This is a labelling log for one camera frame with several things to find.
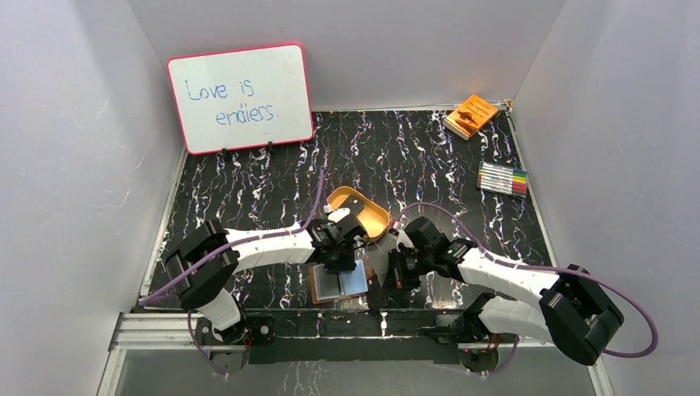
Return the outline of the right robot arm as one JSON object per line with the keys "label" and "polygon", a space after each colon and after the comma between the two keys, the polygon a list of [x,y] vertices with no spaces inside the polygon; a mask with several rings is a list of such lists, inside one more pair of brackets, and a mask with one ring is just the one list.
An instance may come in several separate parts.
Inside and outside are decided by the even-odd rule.
{"label": "right robot arm", "polygon": [[388,252],[387,292],[414,289],[430,272],[485,288],[451,322],[422,329],[437,342],[513,334],[552,343],[571,360],[593,365],[624,323],[622,311],[580,266],[562,272],[506,262],[469,239],[449,239],[425,217],[390,235],[396,246]]}

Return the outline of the brown leather card holder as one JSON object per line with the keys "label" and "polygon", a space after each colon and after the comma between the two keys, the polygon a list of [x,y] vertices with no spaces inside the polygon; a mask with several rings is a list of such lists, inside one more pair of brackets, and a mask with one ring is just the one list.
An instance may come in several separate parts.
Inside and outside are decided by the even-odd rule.
{"label": "brown leather card holder", "polygon": [[355,263],[354,270],[338,274],[328,272],[322,264],[312,265],[310,290],[313,304],[325,304],[366,294],[376,272],[362,259],[357,259]]}

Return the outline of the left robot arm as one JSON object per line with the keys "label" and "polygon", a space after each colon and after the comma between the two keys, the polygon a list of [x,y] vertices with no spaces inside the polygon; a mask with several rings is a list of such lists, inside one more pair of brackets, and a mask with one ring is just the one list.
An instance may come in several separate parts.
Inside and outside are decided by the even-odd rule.
{"label": "left robot arm", "polygon": [[223,343],[240,342],[247,319],[226,290],[240,271],[282,263],[317,263],[330,273],[355,269],[355,247],[368,233],[356,215],[331,214],[281,229],[226,229],[218,220],[205,222],[163,259],[181,309],[197,311]]}

